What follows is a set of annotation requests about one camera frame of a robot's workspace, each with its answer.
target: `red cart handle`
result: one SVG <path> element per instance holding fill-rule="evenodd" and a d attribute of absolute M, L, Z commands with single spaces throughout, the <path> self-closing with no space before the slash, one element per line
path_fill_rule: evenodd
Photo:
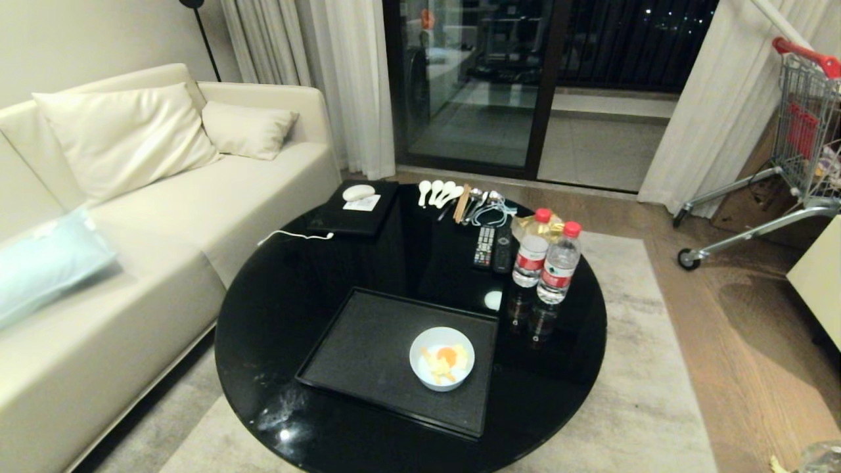
<path fill-rule="evenodd" d="M 821 69 L 823 69 L 823 73 L 830 79 L 837 79 L 841 77 L 841 62 L 838 62 L 837 57 L 825 56 L 813 50 L 804 48 L 803 46 L 798 46 L 781 36 L 774 38 L 774 40 L 771 41 L 771 45 L 774 46 L 774 49 L 776 49 L 780 54 L 785 54 L 787 52 L 794 53 L 798 56 L 807 58 L 815 64 L 818 64 Z"/>

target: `sofa armrest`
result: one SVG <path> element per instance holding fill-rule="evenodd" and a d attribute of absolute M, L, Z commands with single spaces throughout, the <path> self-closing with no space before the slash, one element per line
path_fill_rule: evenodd
<path fill-rule="evenodd" d="M 332 149 L 330 119 L 324 96 L 317 88 L 231 82 L 198 82 L 206 100 L 262 109 L 294 110 L 300 114 L 292 141 L 324 143 Z"/>

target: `wooden floor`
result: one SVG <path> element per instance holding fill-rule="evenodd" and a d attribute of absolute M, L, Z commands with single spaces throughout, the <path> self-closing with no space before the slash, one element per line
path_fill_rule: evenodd
<path fill-rule="evenodd" d="M 436 178 L 403 171 L 394 179 L 430 177 Z M 841 357 L 834 347 L 812 343 L 821 329 L 785 279 L 801 256 L 797 250 L 746 242 L 689 273 L 675 262 L 681 248 L 731 234 L 694 217 L 675 230 L 659 205 L 524 181 L 452 179 L 531 208 L 547 206 L 586 231 L 645 241 L 721 473 L 768 472 L 772 454 L 794 470 L 802 448 L 841 438 Z"/>

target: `floor lamp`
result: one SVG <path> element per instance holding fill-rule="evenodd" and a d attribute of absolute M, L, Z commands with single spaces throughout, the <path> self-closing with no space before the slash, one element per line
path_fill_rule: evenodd
<path fill-rule="evenodd" d="M 219 76 L 219 69 L 216 67 L 216 60 L 213 58 L 213 51 L 210 50 L 210 43 L 208 42 L 208 36 L 204 33 L 204 25 L 202 25 L 202 19 L 198 16 L 198 8 L 204 5 L 204 0 L 178 0 L 181 4 L 187 8 L 191 8 L 193 13 L 196 13 L 196 21 L 198 22 L 198 29 L 202 31 L 202 39 L 204 40 L 204 47 L 208 49 L 208 56 L 210 56 L 210 64 L 213 64 L 213 72 L 216 73 L 216 81 L 222 82 L 222 78 Z"/>

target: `white mouse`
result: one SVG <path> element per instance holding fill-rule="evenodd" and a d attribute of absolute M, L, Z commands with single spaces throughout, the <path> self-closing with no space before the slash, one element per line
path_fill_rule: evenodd
<path fill-rule="evenodd" d="M 345 192 L 341 193 L 341 197 L 347 202 L 352 202 L 354 200 L 360 200 L 365 199 L 366 197 L 371 197 L 376 193 L 377 191 L 374 190 L 373 187 L 367 184 L 358 184 L 345 189 Z"/>

